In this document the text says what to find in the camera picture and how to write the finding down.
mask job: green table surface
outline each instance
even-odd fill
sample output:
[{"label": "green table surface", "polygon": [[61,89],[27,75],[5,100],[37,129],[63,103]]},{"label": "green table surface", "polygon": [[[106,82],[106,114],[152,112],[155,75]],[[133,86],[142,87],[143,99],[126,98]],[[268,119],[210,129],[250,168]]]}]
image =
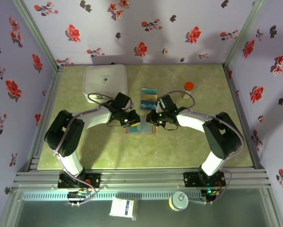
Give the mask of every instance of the green table surface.
[{"label": "green table surface", "polygon": [[[86,101],[82,91],[87,66],[64,68],[54,102],[50,123],[58,112],[81,112],[95,107]],[[158,96],[173,90],[182,90],[186,81],[195,84],[192,110],[216,115],[227,112],[240,132],[241,124],[230,93],[222,65],[131,65],[126,66],[129,96],[139,110],[142,88],[156,88]],[[177,107],[191,105],[180,93],[171,94]],[[86,169],[90,168],[156,168],[200,166],[210,149],[204,133],[179,127],[166,131],[159,127],[155,135],[128,135],[122,127],[97,125],[83,131],[77,148],[78,157]],[[45,143],[38,169],[61,169],[53,151]],[[227,166],[252,166],[247,146],[241,155],[229,160]]]}]

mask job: small bottle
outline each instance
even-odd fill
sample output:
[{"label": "small bottle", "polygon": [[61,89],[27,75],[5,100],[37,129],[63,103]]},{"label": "small bottle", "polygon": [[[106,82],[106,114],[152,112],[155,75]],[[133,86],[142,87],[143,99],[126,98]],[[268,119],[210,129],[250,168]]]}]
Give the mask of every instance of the small bottle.
[{"label": "small bottle", "polygon": [[[184,85],[184,90],[183,90],[183,91],[191,95],[193,89],[194,89],[194,83],[188,81],[188,82],[185,83],[185,85]],[[182,98],[190,98],[190,97],[189,97],[187,94],[185,94],[185,93],[182,93],[182,94],[181,94],[181,97],[182,97]]]}]

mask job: floral wallpaper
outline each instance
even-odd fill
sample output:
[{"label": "floral wallpaper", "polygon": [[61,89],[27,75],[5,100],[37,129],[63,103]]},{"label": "floral wallpaper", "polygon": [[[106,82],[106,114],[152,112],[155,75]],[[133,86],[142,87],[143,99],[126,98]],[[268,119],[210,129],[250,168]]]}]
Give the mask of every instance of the floral wallpaper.
[{"label": "floral wallpaper", "polygon": [[221,64],[254,0],[24,2],[58,65]]},{"label": "floral wallpaper", "polygon": [[283,217],[283,0],[266,1],[229,70]]},{"label": "floral wallpaper", "polygon": [[52,75],[12,1],[0,1],[0,217],[16,172],[27,164]]}]

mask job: white container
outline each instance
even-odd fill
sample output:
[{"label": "white container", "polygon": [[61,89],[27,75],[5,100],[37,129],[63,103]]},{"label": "white container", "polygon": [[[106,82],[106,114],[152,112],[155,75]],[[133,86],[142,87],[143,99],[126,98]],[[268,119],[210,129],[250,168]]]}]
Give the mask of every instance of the white container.
[{"label": "white container", "polygon": [[[88,99],[90,93],[115,98],[119,92],[128,95],[127,71],[124,65],[91,66],[86,69],[83,93],[88,102],[94,103]],[[99,103],[105,103],[108,100],[97,95],[90,95],[90,98]]]},{"label": "white container", "polygon": [[169,199],[169,205],[174,211],[184,210],[189,204],[189,199],[184,192],[175,192]]}]

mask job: glass panel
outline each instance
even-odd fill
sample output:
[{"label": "glass panel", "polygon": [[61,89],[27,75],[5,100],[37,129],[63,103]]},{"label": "glass panel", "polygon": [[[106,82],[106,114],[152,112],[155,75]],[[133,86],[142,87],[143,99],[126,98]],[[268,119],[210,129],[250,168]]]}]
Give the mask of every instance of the glass panel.
[{"label": "glass panel", "polygon": [[111,201],[71,207],[65,201],[23,201],[17,227],[258,227],[268,226],[258,189],[228,190],[214,205],[190,202],[173,211],[167,200],[141,200],[137,220],[111,217]]}]

